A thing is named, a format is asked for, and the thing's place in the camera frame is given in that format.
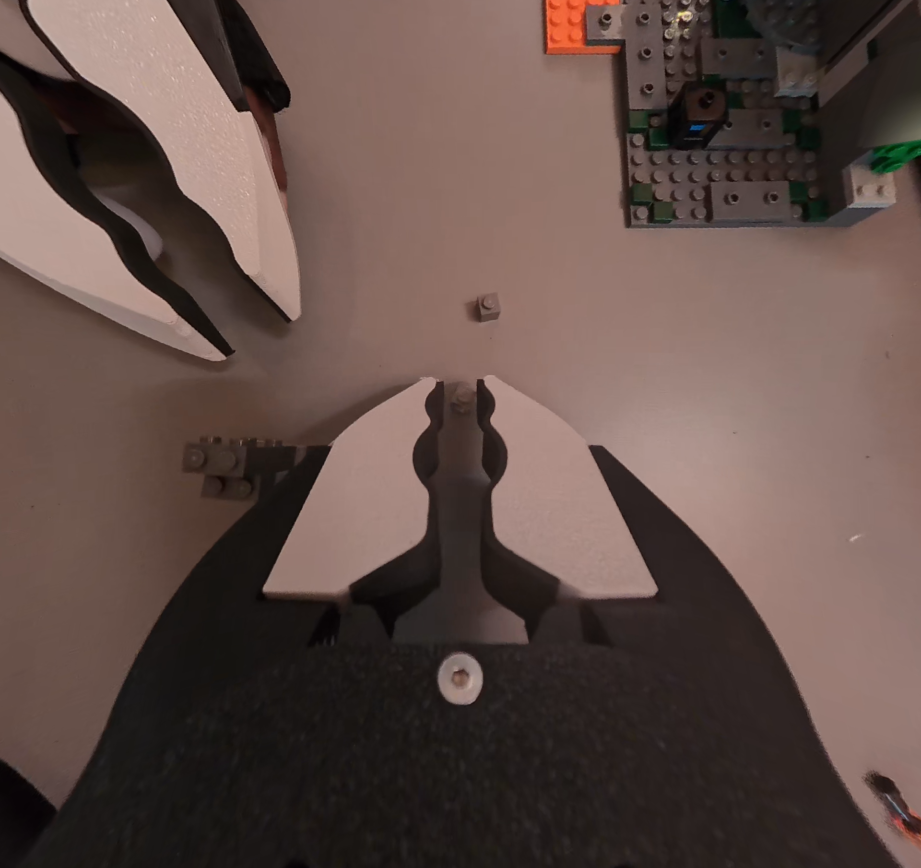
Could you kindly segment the toy brick building model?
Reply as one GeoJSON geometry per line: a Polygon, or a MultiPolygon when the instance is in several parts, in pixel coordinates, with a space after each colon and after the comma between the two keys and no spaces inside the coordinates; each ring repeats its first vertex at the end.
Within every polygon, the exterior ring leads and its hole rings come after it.
{"type": "Polygon", "coordinates": [[[544,0],[616,55],[630,227],[850,227],[919,166],[919,0],[544,0]]]}

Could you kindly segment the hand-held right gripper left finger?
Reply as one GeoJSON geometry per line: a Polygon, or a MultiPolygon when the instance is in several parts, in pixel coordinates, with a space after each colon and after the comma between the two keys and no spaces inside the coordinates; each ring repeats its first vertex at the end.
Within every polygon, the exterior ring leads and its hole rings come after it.
{"type": "Polygon", "coordinates": [[[262,591],[273,599],[369,601],[424,583],[410,553],[428,534],[442,382],[373,407],[332,442],[262,591]]]}

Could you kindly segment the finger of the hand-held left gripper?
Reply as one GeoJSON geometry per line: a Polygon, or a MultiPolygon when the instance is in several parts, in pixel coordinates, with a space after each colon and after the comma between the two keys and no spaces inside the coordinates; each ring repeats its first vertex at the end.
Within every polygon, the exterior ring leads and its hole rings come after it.
{"type": "Polygon", "coordinates": [[[240,271],[287,321],[301,315],[291,225],[250,110],[239,112],[167,0],[19,0],[65,70],[130,113],[178,191],[222,231],[240,271]]]}
{"type": "Polygon", "coordinates": [[[2,260],[155,342],[210,361],[233,348],[158,263],[144,218],[83,179],[67,135],[32,83],[1,66],[2,260]]]}

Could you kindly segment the grey brick assembly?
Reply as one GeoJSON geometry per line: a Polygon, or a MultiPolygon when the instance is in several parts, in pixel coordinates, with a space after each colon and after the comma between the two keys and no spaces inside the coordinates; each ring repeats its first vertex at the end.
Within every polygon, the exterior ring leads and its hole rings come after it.
{"type": "Polygon", "coordinates": [[[305,446],[281,440],[201,437],[182,448],[181,470],[201,477],[200,496],[224,501],[266,498],[304,459],[305,446]]]}

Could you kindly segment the person's left hand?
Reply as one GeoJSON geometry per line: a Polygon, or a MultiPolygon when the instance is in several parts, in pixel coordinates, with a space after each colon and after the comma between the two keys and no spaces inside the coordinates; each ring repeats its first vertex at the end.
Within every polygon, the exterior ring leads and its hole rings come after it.
{"type": "Polygon", "coordinates": [[[244,91],[250,112],[252,113],[252,116],[259,127],[261,137],[264,140],[264,147],[268,150],[273,177],[280,194],[283,208],[285,211],[287,211],[288,176],[283,160],[283,152],[277,124],[275,121],[275,112],[272,108],[272,105],[265,98],[261,91],[254,90],[248,85],[244,85],[244,91]]]}

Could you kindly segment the grey desk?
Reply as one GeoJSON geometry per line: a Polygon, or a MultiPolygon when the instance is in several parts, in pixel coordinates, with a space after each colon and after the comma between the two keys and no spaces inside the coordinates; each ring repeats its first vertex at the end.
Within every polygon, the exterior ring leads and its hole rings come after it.
{"type": "Polygon", "coordinates": [[[239,516],[199,434],[330,439],[420,376],[494,374],[716,553],[831,759],[919,809],[919,192],[852,229],[632,231],[620,76],[546,56],[543,0],[238,0],[279,117],[303,314],[172,256],[210,365],[2,264],[2,759],[61,805],[146,634],[239,516]],[[497,321],[478,322],[497,293],[497,321]]]}

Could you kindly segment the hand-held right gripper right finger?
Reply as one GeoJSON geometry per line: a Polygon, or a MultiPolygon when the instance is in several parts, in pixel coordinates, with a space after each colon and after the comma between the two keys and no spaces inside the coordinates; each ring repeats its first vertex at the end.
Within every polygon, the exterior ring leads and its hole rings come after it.
{"type": "Polygon", "coordinates": [[[589,444],[500,378],[482,379],[499,440],[490,504],[499,545],[585,600],[651,598],[658,587],[589,444]]]}

